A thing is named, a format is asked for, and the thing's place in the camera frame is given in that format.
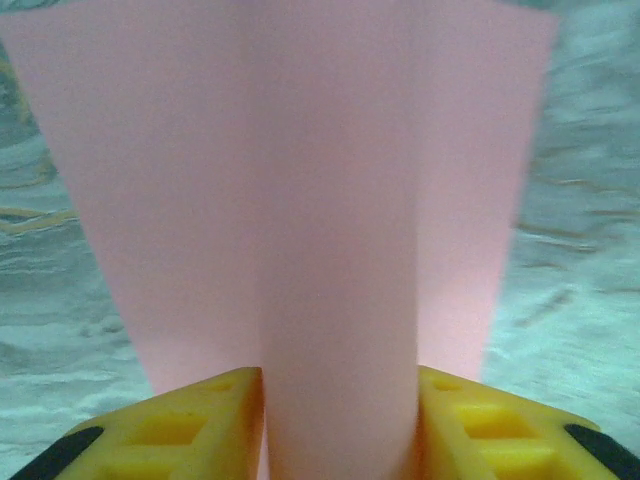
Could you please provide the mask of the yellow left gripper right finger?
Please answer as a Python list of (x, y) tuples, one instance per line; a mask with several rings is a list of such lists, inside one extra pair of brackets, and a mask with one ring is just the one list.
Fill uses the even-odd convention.
[(418, 478), (636, 479), (639, 459), (593, 422), (422, 366)]

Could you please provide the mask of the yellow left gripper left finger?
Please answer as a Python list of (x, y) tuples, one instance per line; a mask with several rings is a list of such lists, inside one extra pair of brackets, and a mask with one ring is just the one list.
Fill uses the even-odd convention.
[(262, 372), (237, 368), (78, 424), (15, 473), (23, 480), (251, 480)]

